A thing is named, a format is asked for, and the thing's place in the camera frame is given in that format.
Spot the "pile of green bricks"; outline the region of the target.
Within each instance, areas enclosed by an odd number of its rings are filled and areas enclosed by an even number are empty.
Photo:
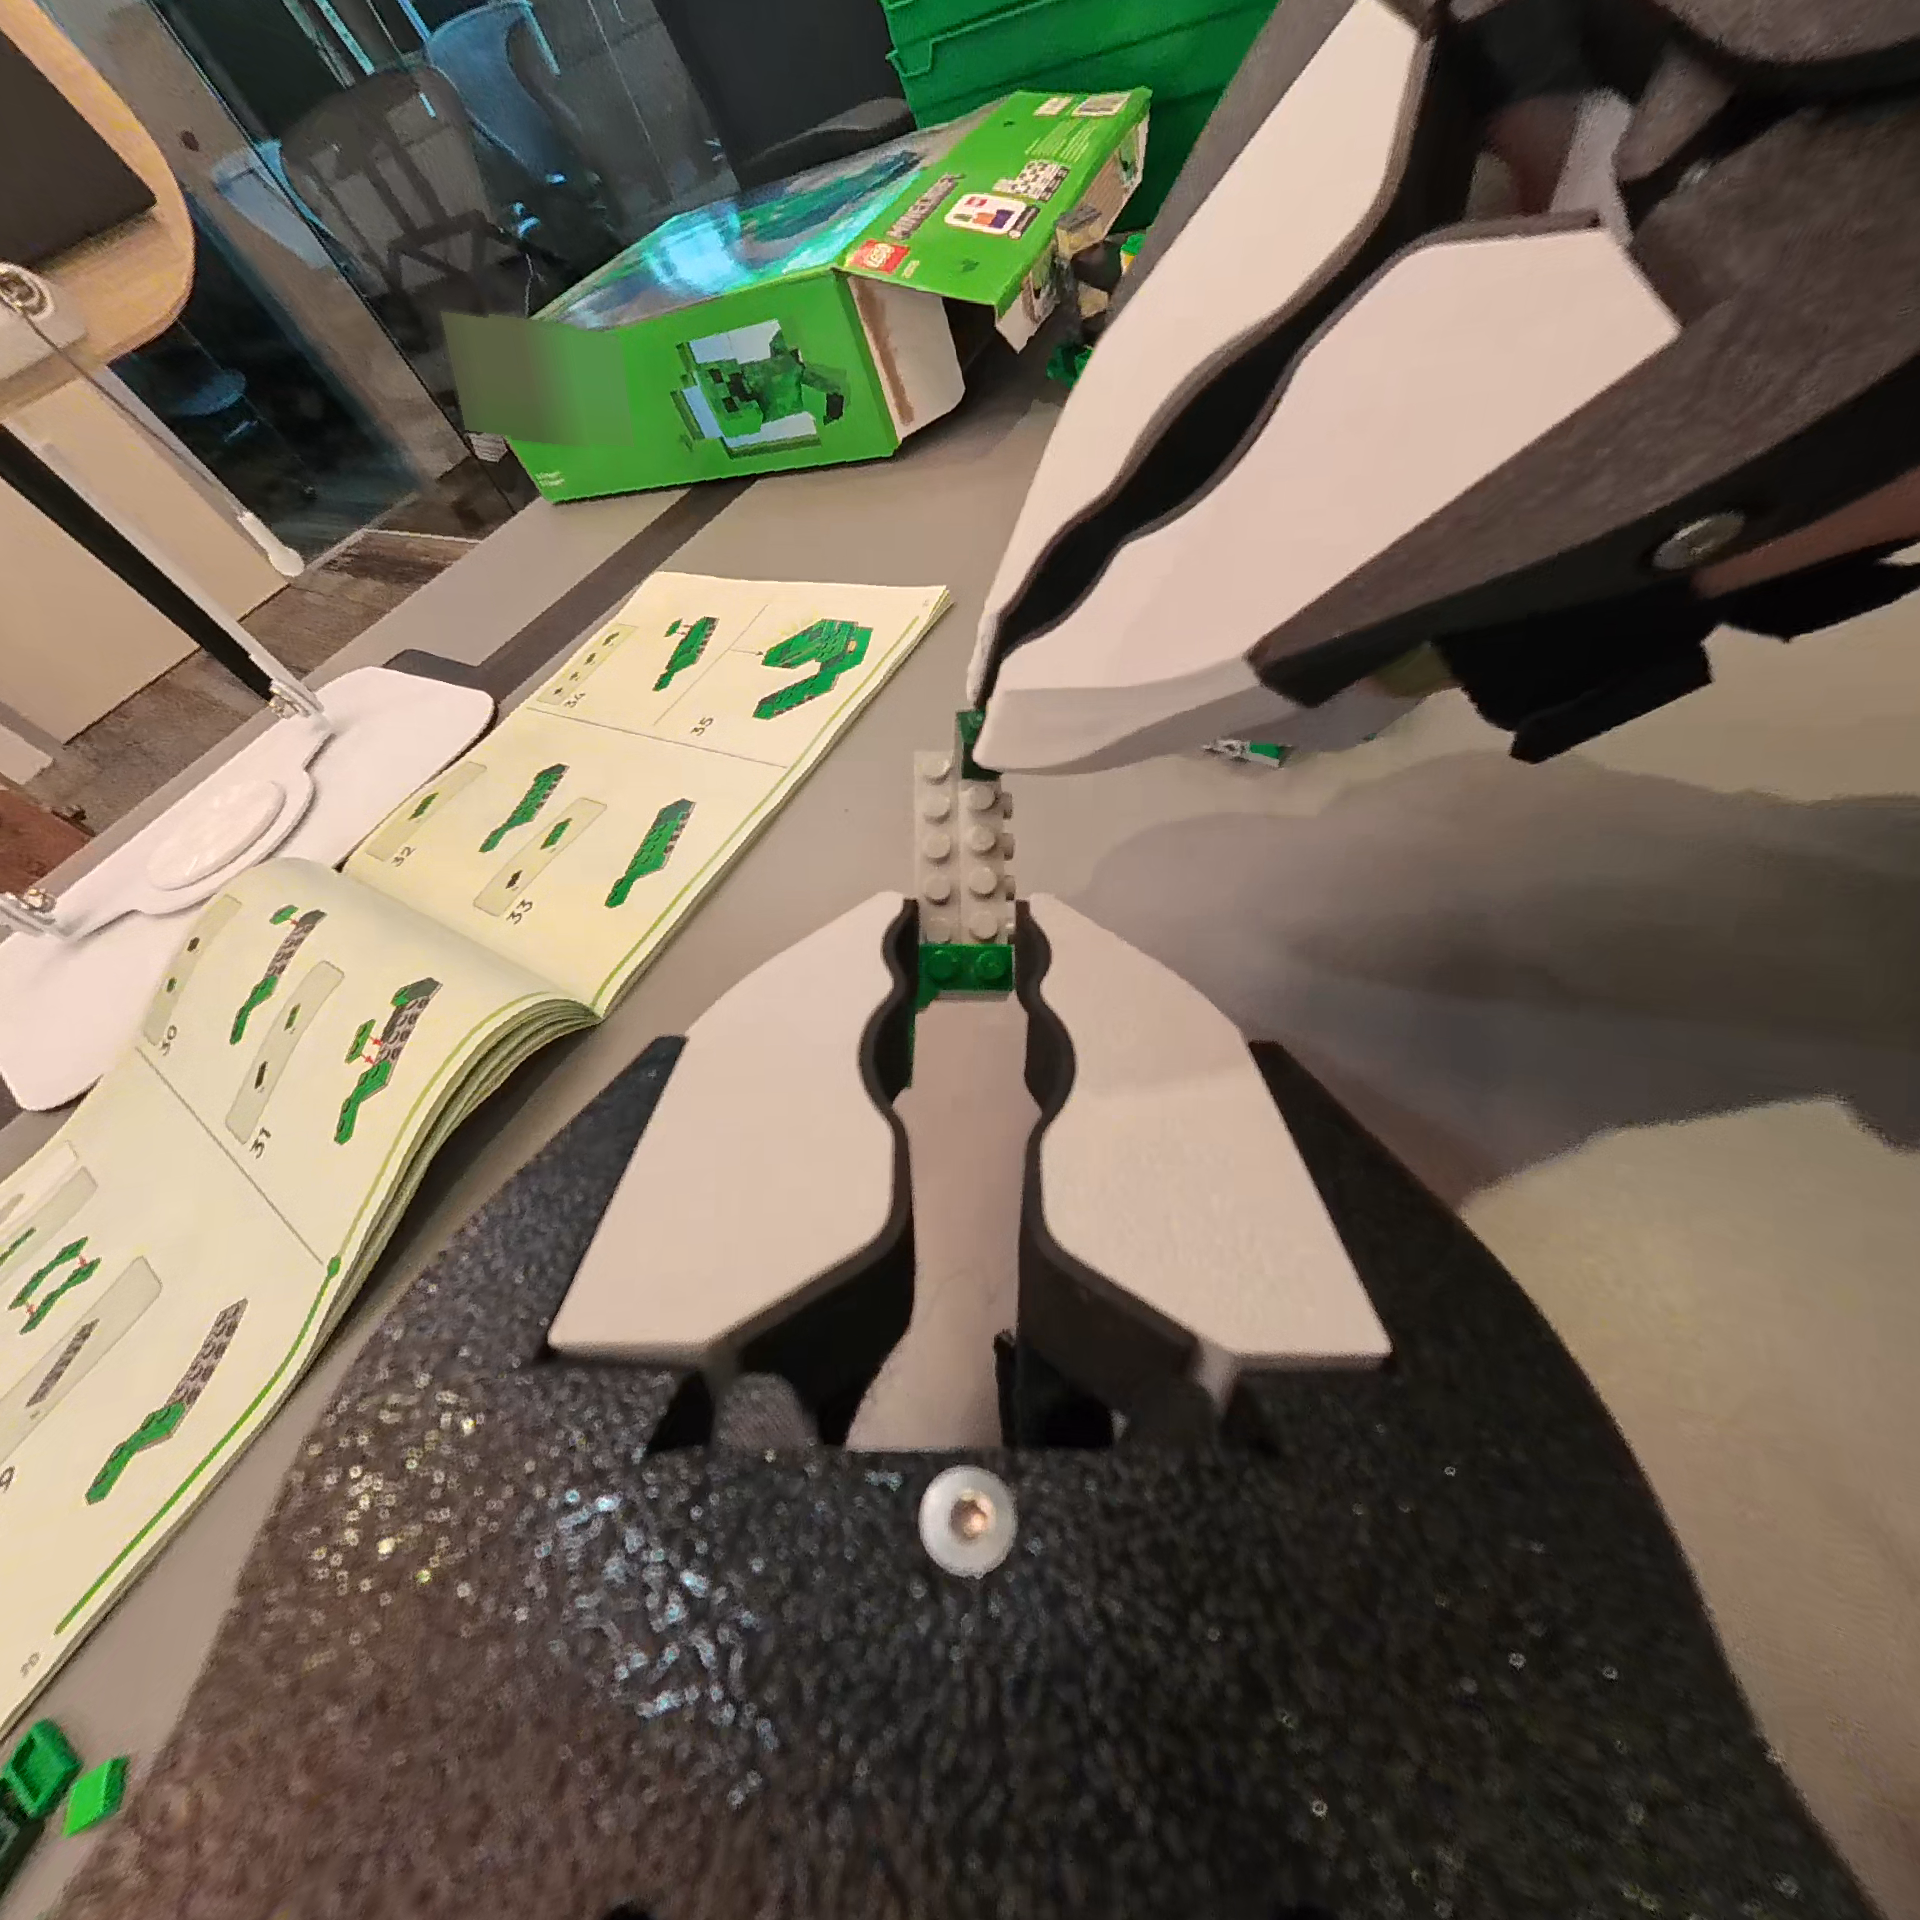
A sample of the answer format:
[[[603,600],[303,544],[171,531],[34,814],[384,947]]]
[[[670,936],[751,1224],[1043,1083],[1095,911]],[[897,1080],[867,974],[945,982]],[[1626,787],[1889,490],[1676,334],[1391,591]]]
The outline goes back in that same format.
[[[75,1839],[116,1818],[128,1787],[131,1759],[86,1762],[58,1721],[36,1720],[3,1764],[3,1889],[43,1836]]]

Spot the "brick instruction booklet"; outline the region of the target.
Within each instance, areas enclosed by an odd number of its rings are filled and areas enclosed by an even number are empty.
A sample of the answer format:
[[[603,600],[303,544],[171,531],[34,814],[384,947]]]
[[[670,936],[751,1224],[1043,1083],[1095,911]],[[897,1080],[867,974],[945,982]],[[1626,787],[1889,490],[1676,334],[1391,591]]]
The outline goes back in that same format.
[[[171,937],[6,1179],[6,1728],[328,1346],[446,1142],[601,1025],[948,609],[667,571],[342,868]]]

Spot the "green brick model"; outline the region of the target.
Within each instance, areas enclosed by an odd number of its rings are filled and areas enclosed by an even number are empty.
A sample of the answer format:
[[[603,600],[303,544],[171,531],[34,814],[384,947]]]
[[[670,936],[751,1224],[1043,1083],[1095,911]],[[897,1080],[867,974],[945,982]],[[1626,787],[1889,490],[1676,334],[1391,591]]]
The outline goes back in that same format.
[[[1128,232],[1067,256],[1056,275],[1067,328],[1047,354],[1047,379],[1072,390],[1083,376],[1144,244],[1146,232]]]

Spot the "green toy box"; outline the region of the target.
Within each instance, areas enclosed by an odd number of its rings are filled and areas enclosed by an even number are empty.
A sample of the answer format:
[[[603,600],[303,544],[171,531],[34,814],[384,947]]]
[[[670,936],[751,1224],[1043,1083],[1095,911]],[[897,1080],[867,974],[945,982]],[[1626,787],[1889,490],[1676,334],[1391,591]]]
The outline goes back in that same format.
[[[1047,329],[1150,104],[1014,91],[681,212],[534,319],[454,316],[465,419],[548,500],[887,459]]]

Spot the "black panel with wooden rim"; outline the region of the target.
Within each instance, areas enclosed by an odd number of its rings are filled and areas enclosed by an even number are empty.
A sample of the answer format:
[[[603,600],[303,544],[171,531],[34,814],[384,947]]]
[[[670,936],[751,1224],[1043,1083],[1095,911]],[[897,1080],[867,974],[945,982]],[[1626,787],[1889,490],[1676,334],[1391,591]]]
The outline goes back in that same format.
[[[198,242],[161,146],[54,16],[3,4],[6,382],[106,368],[185,312]]]

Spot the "grey and green brick assembly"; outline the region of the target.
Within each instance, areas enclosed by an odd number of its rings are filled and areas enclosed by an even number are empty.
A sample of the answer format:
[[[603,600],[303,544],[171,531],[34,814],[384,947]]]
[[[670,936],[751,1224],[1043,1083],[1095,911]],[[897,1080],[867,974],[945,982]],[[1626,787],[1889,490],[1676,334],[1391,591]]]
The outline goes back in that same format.
[[[1017,987],[1014,798],[977,756],[985,715],[963,708],[951,743],[918,753],[911,787],[918,1009]]]

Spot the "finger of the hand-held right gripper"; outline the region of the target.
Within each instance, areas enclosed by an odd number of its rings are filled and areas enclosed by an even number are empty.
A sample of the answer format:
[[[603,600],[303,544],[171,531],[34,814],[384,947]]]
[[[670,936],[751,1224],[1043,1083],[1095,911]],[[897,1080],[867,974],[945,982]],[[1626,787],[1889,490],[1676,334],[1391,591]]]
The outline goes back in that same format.
[[[1256,648],[1681,328],[1596,224],[1407,251],[1306,351],[1212,492],[1008,654],[978,756],[1014,776],[1094,774],[1289,721]]]
[[[1345,271],[1392,202],[1428,102],[1436,4],[1292,3],[1239,62],[1120,279],[1000,560],[969,663],[985,707],[1033,591],[1146,478],[1204,386]]]

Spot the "green plastic crate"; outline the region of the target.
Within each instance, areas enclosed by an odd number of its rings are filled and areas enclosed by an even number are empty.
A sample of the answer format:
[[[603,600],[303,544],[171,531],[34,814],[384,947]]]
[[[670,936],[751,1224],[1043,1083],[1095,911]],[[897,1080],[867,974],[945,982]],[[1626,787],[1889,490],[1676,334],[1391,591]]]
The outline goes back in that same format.
[[[1272,3],[884,3],[889,62],[924,127],[1023,90],[1214,98]]]

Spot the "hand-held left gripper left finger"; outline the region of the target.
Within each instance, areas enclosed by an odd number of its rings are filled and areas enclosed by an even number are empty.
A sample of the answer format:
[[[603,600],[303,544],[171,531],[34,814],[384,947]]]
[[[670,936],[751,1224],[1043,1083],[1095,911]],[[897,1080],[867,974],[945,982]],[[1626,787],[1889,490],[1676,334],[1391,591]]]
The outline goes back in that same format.
[[[911,1078],[920,912],[875,894],[686,1034],[546,1334],[570,1361],[783,1380],[828,1444],[915,1310]]]

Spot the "white plastic bag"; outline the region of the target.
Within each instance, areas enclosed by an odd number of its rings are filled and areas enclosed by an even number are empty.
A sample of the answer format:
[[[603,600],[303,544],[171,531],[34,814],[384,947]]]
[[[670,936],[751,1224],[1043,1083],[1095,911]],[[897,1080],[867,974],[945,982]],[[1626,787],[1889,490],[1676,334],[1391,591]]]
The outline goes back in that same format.
[[[272,714],[74,884],[6,894],[6,1089],[20,1111],[49,1113],[81,1099],[132,1044],[198,911],[275,856],[339,867],[492,727],[496,705],[481,689],[390,665],[310,689],[11,427],[6,483]]]

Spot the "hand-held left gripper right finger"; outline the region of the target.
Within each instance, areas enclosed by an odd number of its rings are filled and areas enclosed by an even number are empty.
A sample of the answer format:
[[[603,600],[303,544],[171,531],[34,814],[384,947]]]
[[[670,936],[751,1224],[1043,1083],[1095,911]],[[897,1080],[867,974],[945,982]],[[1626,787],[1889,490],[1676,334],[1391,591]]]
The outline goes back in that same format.
[[[1023,907],[1016,1442],[1210,1438],[1250,1380],[1380,1369],[1391,1336],[1252,1044],[1056,897]]]

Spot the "person's right hand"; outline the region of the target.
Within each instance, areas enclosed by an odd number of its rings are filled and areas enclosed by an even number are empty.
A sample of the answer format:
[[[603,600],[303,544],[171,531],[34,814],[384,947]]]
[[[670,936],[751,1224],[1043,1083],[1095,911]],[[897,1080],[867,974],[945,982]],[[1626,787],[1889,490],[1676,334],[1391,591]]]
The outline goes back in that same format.
[[[1747,592],[1810,569],[1882,548],[1905,551],[1918,544],[1918,470],[1863,495],[1825,519],[1812,519],[1788,535],[1703,567],[1694,576],[1702,598]]]

